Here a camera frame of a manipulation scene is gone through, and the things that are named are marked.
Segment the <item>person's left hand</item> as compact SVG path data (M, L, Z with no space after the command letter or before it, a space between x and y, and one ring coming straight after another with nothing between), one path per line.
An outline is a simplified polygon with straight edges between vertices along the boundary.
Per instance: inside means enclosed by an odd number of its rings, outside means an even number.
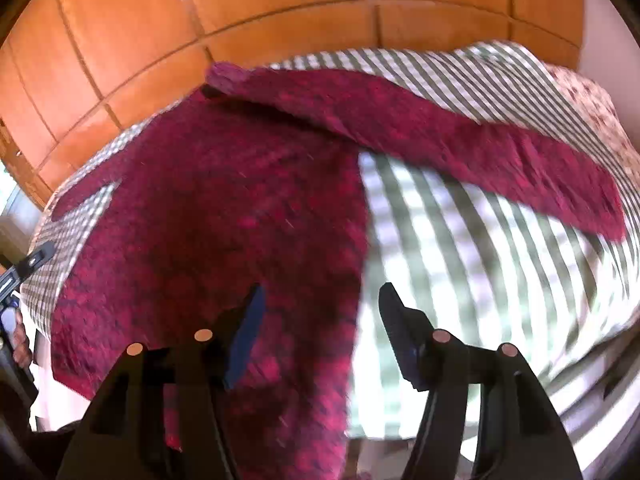
M29 348L29 339L20 309L15 311L15 330L12 336L13 359L23 370L27 370L32 364L32 350Z

